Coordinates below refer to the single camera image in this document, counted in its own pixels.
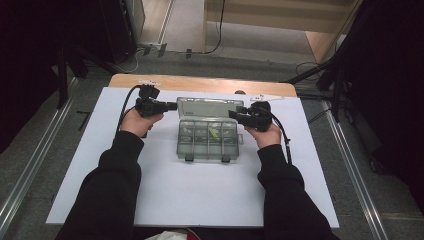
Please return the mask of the black metal stand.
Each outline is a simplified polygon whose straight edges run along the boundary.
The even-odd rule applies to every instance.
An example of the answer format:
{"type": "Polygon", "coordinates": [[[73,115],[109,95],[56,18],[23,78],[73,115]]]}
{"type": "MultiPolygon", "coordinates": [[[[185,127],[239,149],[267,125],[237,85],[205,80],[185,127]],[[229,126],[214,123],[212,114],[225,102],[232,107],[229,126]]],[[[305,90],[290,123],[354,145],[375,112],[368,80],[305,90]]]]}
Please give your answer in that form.
{"type": "Polygon", "coordinates": [[[67,69],[70,68],[76,77],[86,77],[88,69],[83,61],[81,49],[75,45],[63,45],[58,50],[58,109],[61,109],[68,99],[67,69]]]}

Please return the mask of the wooden table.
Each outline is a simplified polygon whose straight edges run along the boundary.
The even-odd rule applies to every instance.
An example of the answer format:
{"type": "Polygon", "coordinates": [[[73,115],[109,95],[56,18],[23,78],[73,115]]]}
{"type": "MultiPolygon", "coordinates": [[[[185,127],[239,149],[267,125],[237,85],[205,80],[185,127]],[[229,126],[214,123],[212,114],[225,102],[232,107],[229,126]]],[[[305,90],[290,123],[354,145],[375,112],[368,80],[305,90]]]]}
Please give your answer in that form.
{"type": "Polygon", "coordinates": [[[246,95],[268,94],[283,97],[297,96],[295,87],[288,83],[192,76],[115,74],[112,76],[109,86],[130,88],[137,84],[141,84],[143,81],[158,83],[158,88],[160,90],[208,93],[236,93],[237,91],[242,91],[246,95]]]}

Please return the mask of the clear grey compartment box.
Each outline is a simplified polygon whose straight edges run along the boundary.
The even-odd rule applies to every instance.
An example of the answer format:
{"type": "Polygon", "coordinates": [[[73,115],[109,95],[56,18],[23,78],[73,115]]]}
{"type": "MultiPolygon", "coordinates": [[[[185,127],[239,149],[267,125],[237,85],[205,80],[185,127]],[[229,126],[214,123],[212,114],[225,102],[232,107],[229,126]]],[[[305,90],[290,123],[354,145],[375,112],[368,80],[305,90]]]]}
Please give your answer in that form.
{"type": "Polygon", "coordinates": [[[244,106],[242,100],[177,98],[179,127],[177,155],[186,162],[214,160],[230,163],[239,156],[243,137],[238,133],[238,123],[229,118],[228,110],[244,106]],[[220,139],[209,134],[215,129],[220,139]]]}

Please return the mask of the person's right hand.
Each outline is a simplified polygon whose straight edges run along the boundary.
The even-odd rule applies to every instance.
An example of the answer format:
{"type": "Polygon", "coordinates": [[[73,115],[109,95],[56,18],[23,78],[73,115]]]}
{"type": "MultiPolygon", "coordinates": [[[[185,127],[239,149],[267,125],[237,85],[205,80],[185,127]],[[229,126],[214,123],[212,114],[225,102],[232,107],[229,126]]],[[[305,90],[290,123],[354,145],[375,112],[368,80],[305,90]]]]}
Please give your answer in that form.
{"type": "Polygon", "coordinates": [[[245,130],[255,139],[260,149],[281,143],[282,133],[275,124],[271,124],[266,132],[251,127],[246,127],[245,130]]]}

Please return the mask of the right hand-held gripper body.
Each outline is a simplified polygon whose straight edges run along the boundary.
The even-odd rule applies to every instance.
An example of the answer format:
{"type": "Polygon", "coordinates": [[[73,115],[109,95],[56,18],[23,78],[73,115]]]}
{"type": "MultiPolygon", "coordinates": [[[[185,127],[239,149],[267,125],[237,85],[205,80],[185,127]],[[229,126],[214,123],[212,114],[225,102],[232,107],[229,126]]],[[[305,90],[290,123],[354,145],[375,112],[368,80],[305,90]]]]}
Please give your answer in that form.
{"type": "Polygon", "coordinates": [[[272,123],[280,129],[283,126],[279,119],[271,112],[270,98],[259,95],[252,98],[253,103],[249,107],[237,108],[237,122],[245,127],[251,127],[258,131],[267,131],[272,123]]]}

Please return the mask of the metal floor rail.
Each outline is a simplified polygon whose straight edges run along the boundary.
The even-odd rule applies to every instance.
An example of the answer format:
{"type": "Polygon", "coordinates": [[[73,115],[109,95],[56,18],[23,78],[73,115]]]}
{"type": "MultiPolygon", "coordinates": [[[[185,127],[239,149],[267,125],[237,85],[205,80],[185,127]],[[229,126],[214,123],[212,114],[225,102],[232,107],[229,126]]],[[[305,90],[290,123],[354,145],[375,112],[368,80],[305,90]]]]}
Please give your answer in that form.
{"type": "Polygon", "coordinates": [[[13,223],[83,82],[76,77],[71,80],[68,99],[60,109],[53,94],[0,154],[0,183],[6,185],[6,193],[0,193],[0,239],[13,223]]]}
{"type": "Polygon", "coordinates": [[[326,111],[326,118],[333,132],[339,151],[347,168],[347,172],[351,179],[353,188],[358,197],[361,210],[368,223],[374,240],[389,240],[389,236],[386,232],[380,214],[368,191],[362,174],[360,173],[360,169],[347,142],[342,126],[336,121],[335,117],[331,113],[330,102],[322,101],[321,105],[326,111]]]}

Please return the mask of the light wooden frame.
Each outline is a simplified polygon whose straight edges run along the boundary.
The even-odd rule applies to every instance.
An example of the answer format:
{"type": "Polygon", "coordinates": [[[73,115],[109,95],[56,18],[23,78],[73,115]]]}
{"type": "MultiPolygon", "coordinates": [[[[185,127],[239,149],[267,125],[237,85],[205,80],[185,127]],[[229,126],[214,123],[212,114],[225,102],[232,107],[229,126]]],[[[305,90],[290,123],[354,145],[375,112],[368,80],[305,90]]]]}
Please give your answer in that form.
{"type": "Polygon", "coordinates": [[[347,34],[363,0],[202,0],[203,39],[206,23],[225,23],[304,31],[315,60],[323,63],[339,37],[347,34]]]}

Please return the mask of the black tripod stand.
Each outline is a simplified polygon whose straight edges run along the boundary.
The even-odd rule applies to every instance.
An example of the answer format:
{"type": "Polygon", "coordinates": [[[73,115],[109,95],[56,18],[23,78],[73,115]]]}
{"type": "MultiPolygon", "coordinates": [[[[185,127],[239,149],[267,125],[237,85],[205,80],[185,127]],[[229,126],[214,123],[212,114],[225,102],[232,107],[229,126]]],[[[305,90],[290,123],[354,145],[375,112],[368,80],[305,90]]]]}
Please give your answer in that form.
{"type": "Polygon", "coordinates": [[[339,107],[341,106],[340,97],[342,94],[342,84],[344,80],[344,69],[342,66],[342,54],[335,52],[328,60],[321,64],[317,64],[311,69],[298,74],[294,78],[289,80],[283,80],[283,83],[289,84],[297,84],[303,80],[306,80],[308,77],[312,75],[317,75],[318,73],[322,73],[319,77],[318,82],[316,84],[317,89],[319,91],[328,90],[330,87],[333,87],[332,97],[330,99],[331,103],[331,115],[334,120],[339,123],[339,107]]]}

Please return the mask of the person's left hand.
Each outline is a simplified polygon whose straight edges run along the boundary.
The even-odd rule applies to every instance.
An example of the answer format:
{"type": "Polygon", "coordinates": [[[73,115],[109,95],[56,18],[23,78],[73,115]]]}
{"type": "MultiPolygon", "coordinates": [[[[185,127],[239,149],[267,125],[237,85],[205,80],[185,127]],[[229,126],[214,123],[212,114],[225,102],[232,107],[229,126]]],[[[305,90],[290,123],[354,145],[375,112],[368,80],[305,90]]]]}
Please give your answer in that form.
{"type": "Polygon", "coordinates": [[[143,137],[163,117],[163,114],[143,117],[135,109],[127,110],[119,129],[143,137]]]}

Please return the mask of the person's white and red clothing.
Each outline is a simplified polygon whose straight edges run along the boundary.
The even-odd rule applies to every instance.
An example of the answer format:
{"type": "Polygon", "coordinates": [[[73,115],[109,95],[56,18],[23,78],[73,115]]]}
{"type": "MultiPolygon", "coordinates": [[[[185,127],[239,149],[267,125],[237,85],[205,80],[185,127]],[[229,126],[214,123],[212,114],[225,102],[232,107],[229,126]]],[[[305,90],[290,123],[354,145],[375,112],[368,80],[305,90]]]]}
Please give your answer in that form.
{"type": "Polygon", "coordinates": [[[201,240],[201,238],[189,229],[177,229],[163,231],[145,240],[201,240]]]}

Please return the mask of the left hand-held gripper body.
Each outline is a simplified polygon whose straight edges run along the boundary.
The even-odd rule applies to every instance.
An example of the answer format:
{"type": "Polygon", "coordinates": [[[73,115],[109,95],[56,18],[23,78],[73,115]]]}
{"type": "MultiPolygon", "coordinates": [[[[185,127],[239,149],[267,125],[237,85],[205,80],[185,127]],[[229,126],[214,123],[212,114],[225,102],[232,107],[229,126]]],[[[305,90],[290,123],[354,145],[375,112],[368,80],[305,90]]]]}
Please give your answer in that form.
{"type": "Polygon", "coordinates": [[[138,85],[138,88],[135,109],[141,116],[148,117],[168,111],[167,103],[157,100],[160,90],[155,87],[154,83],[144,82],[138,85]]]}

